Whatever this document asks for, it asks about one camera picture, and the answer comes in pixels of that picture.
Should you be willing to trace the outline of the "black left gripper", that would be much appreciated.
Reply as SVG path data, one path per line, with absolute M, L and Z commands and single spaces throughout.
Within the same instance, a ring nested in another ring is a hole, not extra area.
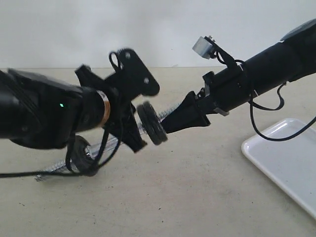
M 115 66 L 115 72 L 104 79 L 95 74 L 85 64 L 75 70 L 80 85 L 103 92 L 109 100 L 109 118 L 105 125 L 111 125 L 110 133 L 121 138 L 134 153 L 144 148 L 147 143 L 141 138 L 134 114 L 136 108 L 132 100 L 140 95 L 134 85 L 136 77 L 124 68 Z

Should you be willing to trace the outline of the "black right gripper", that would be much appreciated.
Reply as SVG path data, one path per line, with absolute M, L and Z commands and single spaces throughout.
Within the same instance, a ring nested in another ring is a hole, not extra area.
M 229 111 L 222 110 L 211 91 L 215 73 L 210 71 L 202 76 L 204 87 L 197 94 L 197 105 L 205 115 L 220 114 L 228 116 Z M 208 127 L 210 120 L 206 116 L 198 116 L 196 110 L 196 94 L 190 91 L 181 104 L 169 114 L 161 123 L 164 123 L 166 133 L 174 133 L 192 127 Z

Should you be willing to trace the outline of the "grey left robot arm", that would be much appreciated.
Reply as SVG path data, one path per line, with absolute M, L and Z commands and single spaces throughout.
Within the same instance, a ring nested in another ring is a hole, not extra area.
M 137 78 L 123 69 L 106 78 L 82 65 L 79 84 L 8 69 L 0 74 L 0 136 L 32 149 L 62 149 L 77 133 L 102 128 L 138 152 L 146 146 L 131 101 Z

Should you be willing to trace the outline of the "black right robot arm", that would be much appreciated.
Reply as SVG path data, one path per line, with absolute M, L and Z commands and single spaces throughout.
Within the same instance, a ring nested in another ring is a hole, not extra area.
M 279 42 L 241 61 L 233 58 L 210 37 L 200 37 L 193 50 L 206 59 L 218 58 L 226 68 L 203 76 L 198 94 L 189 92 L 161 125 L 166 133 L 210 125 L 209 114 L 227 116 L 251 98 L 285 82 L 316 72 L 316 21 L 309 20 L 283 36 Z

